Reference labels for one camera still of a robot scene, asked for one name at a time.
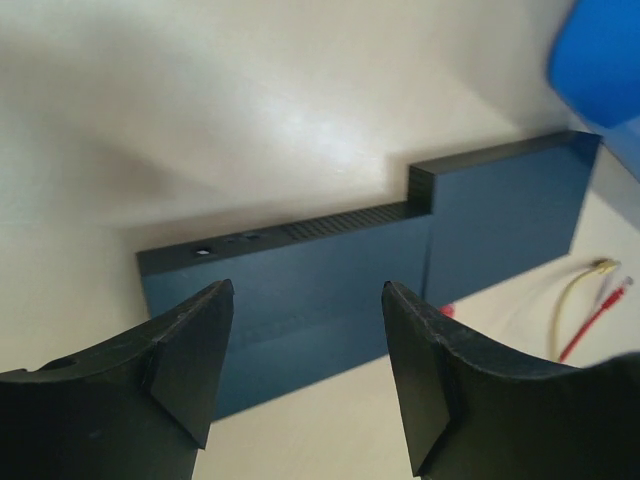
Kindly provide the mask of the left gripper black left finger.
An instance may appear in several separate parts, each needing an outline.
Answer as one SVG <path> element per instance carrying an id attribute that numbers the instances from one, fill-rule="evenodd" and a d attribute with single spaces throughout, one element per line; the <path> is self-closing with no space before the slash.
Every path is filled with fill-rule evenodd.
<path id="1" fill-rule="evenodd" d="M 90 348 L 1 376 L 5 479 L 189 479 L 206 447 L 234 289 L 217 281 Z"/>

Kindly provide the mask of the large black network switch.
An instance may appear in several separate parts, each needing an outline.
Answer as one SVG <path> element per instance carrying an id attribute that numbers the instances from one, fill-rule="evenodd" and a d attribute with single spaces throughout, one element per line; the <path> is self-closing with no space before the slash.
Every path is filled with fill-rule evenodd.
<path id="1" fill-rule="evenodd" d="M 381 292 L 423 283 L 430 215 L 406 202 L 137 254 L 151 315 L 230 280 L 234 317 L 215 415 L 225 418 L 384 357 Z"/>

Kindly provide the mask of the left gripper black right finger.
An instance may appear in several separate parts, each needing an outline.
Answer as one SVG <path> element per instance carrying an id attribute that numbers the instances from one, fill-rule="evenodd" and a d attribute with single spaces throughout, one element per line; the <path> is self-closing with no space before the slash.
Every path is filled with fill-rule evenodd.
<path id="1" fill-rule="evenodd" d="M 389 282 L 382 309 L 420 479 L 635 479 L 639 357 L 587 368 L 534 357 Z"/>

